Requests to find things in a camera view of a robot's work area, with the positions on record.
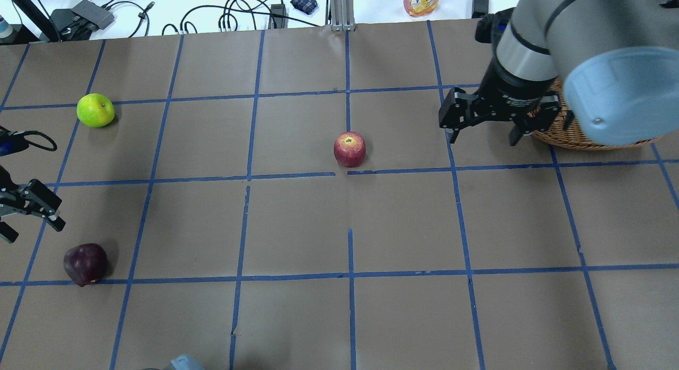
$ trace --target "power adapter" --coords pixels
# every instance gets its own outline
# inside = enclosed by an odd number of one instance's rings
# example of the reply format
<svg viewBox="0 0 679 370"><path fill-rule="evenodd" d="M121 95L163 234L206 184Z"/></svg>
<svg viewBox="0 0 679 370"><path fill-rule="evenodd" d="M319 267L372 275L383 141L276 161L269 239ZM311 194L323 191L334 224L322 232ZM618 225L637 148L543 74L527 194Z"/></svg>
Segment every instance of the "power adapter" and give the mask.
<svg viewBox="0 0 679 370"><path fill-rule="evenodd" d="M271 5L271 15L269 16L269 29L284 29L288 27L288 20L285 17L288 12L284 4Z"/></svg>
<svg viewBox="0 0 679 370"><path fill-rule="evenodd" d="M490 0L472 0L471 18L476 19L478 17L483 17L488 13L489 1Z"/></svg>

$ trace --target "wicker basket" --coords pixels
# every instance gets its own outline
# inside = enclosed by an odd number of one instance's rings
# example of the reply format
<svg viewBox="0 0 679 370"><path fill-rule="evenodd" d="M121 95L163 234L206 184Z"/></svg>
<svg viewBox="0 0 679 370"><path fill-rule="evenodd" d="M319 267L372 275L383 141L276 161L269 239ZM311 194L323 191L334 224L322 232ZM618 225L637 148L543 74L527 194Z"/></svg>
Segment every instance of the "wicker basket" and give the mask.
<svg viewBox="0 0 679 370"><path fill-rule="evenodd" d="M548 129L548 131L534 131L533 136L544 143L549 143L550 145L555 145L563 148L570 148L572 150L616 150L618 148L635 148L648 145L655 142L660 137L650 140L640 140L637 143L624 146L606 146L599 145L589 140L582 129L580 129L580 124L578 124L577 119L573 119L570 127L566 130L563 129L563 124L565 122L565 113L568 110L568 105L563 100L563 87L561 80L557 78L551 87L551 90L558 90L561 97L562 109L558 116L554 120L554 123Z"/></svg>

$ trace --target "apple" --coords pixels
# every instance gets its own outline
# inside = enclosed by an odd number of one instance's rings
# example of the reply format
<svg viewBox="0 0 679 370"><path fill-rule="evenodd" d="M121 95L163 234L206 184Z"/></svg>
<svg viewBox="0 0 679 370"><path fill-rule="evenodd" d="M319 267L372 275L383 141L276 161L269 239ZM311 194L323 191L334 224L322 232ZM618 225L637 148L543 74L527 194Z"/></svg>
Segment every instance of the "apple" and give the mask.
<svg viewBox="0 0 679 370"><path fill-rule="evenodd" d="M357 167L365 160L365 141L359 133L347 131L335 140L335 159L344 167Z"/></svg>
<svg viewBox="0 0 679 370"><path fill-rule="evenodd" d="M99 93L90 93L78 101L75 108L78 119L90 128L106 126L114 120L116 109L111 100Z"/></svg>
<svg viewBox="0 0 679 370"><path fill-rule="evenodd" d="M106 274L106 251L95 243L69 249L64 255L64 269L76 285L85 286L101 280Z"/></svg>

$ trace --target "white table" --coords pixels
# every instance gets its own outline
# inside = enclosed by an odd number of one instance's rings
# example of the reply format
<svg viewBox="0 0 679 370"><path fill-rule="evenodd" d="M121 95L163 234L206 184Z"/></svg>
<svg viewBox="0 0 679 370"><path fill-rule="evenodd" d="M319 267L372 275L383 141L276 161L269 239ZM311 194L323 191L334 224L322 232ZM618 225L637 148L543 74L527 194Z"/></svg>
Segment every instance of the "white table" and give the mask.
<svg viewBox="0 0 679 370"><path fill-rule="evenodd" d="M46 8L51 12L55 8L71 8L80 0L42 0ZM90 0L98 5L102 5L109 0ZM154 1L155 6L150 10L149 15L151 19L151 27L149 35L158 35L161 33L163 25L173 23L179 25L179 21L190 8L197 5L214 4L224 5L226 0L126 0L133 1L142 7L145 7L149 2ZM312 15L305 15L298 10L295 10L290 4L290 0L284 0L289 16L298 17L315 24L323 24L325 13L325 0L318 1L318 10ZM472 0L441 0L439 7L424 17L412 18L403 9L403 0L354 0L354 16L356 23L390 23L390 22L410 22L417 20L441 20L441 19L465 19L471 17L471 1ZM516 6L518 0L490 0L490 11L497 12L505 8ZM116 20L109 25L105 30L99 30L92 34L92 39L114 39L119 37L127 37L131 34L138 23L137 14L139 9L134 5L117 5L114 7L114 17ZM10 0L0 0L0 14L5 17L10 23L19 23L17 16ZM218 32L216 20L221 15L218 8L201 8L189 15L188 20L194 23L199 32ZM238 13L236 15L240 23L240 30L253 29L252 18L246 13ZM22 14L24 24L29 27L32 32L39 34L37 27ZM265 28L268 22L267 15L257 15L257 29ZM289 28L308 27L308 25L289 20ZM146 25L143 24L137 35L144 34Z"/></svg>

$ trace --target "grid square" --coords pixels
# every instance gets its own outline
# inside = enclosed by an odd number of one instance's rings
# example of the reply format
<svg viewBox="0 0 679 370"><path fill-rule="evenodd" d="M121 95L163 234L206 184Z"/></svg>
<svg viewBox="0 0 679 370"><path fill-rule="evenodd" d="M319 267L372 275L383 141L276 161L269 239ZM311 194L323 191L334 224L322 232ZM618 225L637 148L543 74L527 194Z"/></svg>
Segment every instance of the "grid square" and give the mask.
<svg viewBox="0 0 679 370"><path fill-rule="evenodd" d="M2 286L0 287L0 331L3 332L10 324L12 319L12 312L16 304L16 298L19 296L19 286Z"/></svg>
<svg viewBox="0 0 679 370"><path fill-rule="evenodd" d="M72 247L97 243L109 258L107 278L128 278L148 186L61 187L66 227L45 228L31 280L68 280L63 257Z"/></svg>
<svg viewBox="0 0 679 370"><path fill-rule="evenodd" d="M431 22L444 85L481 82L493 51L490 44L475 41L477 23L478 19Z"/></svg>
<svg viewBox="0 0 679 370"><path fill-rule="evenodd" d="M590 273L611 356L619 370L679 363L679 270Z"/></svg>
<svg viewBox="0 0 679 370"><path fill-rule="evenodd" d="M0 103L5 99L7 89L10 87L16 68L19 66L21 56L24 56L26 48L27 46L3 46L0 48L0 72L3 72L2 77L0 77Z"/></svg>
<svg viewBox="0 0 679 370"><path fill-rule="evenodd" d="M356 362L363 370L478 368L466 276L357 278Z"/></svg>
<svg viewBox="0 0 679 370"><path fill-rule="evenodd" d="M666 164L667 174L669 179L674 184L674 191L679 191L679 164Z"/></svg>
<svg viewBox="0 0 679 370"><path fill-rule="evenodd" d="M173 102L155 177L245 176L252 115L252 99Z"/></svg>
<svg viewBox="0 0 679 370"><path fill-rule="evenodd" d="M350 368L349 281L246 281L233 368Z"/></svg>
<svg viewBox="0 0 679 370"><path fill-rule="evenodd" d="M349 181L356 271L465 269L449 172Z"/></svg>
<svg viewBox="0 0 679 370"><path fill-rule="evenodd" d="M346 199L341 177L252 182L243 274L347 271Z"/></svg>
<svg viewBox="0 0 679 370"><path fill-rule="evenodd" d="M679 262L677 209L657 165L562 169L587 264Z"/></svg>
<svg viewBox="0 0 679 370"><path fill-rule="evenodd" d="M3 365L108 368L124 293L124 285L27 287Z"/></svg>
<svg viewBox="0 0 679 370"><path fill-rule="evenodd" d="M349 44L350 89L438 85L426 22L361 24Z"/></svg>
<svg viewBox="0 0 679 370"><path fill-rule="evenodd" d="M580 266L553 169L460 171L458 178L473 268Z"/></svg>
<svg viewBox="0 0 679 370"><path fill-rule="evenodd" d="M679 130L660 138L655 146L664 160L679 160Z"/></svg>
<svg viewBox="0 0 679 370"><path fill-rule="evenodd" d="M43 183L56 182L76 121L73 108L3 111L2 126L12 131L41 131L52 138L57 147L56 151L46 151L31 146L2 157L2 166L10 172L12 180L28 183L35 178ZM29 136L28 139L49 146L49 142L40 136Z"/></svg>
<svg viewBox="0 0 679 370"><path fill-rule="evenodd" d="M351 95L351 126L367 143L359 170L450 167L437 90Z"/></svg>
<svg viewBox="0 0 679 370"><path fill-rule="evenodd" d="M228 368L235 288L235 283L134 285L116 368L164 368L182 354L205 368Z"/></svg>
<svg viewBox="0 0 679 370"><path fill-rule="evenodd" d="M110 125L78 126L63 181L148 179L164 106L117 105Z"/></svg>
<svg viewBox="0 0 679 370"><path fill-rule="evenodd" d="M107 40L92 93L111 101L165 99L178 47L179 36Z"/></svg>
<svg viewBox="0 0 679 370"><path fill-rule="evenodd" d="M252 173L336 171L333 143L345 130L344 94L259 99Z"/></svg>
<svg viewBox="0 0 679 370"><path fill-rule="evenodd" d="M235 276L244 205L240 181L156 184L134 276Z"/></svg>
<svg viewBox="0 0 679 370"><path fill-rule="evenodd" d="M607 368L579 272L474 277L488 370Z"/></svg>
<svg viewBox="0 0 679 370"><path fill-rule="evenodd" d="M650 146L603 151L569 150L560 147L555 147L554 150L556 150L557 159L561 164L580 162L654 161L656 159L655 153L653 153L653 149Z"/></svg>
<svg viewBox="0 0 679 370"><path fill-rule="evenodd" d="M185 35L172 97L255 94L260 32Z"/></svg>
<svg viewBox="0 0 679 370"><path fill-rule="evenodd" d="M345 60L344 32L330 27L267 30L259 92L343 90Z"/></svg>
<svg viewBox="0 0 679 370"><path fill-rule="evenodd" d="M19 232L19 238L12 244L0 240L0 281L22 281L36 247L42 219L15 215L3 216L3 222Z"/></svg>
<svg viewBox="0 0 679 370"><path fill-rule="evenodd" d="M552 163L550 147L534 138L524 137L516 146L509 146L513 126L511 122L483 122L460 131L456 142L450 145L457 167Z"/></svg>
<svg viewBox="0 0 679 370"><path fill-rule="evenodd" d="M101 43L32 44L6 106L75 104L87 92Z"/></svg>

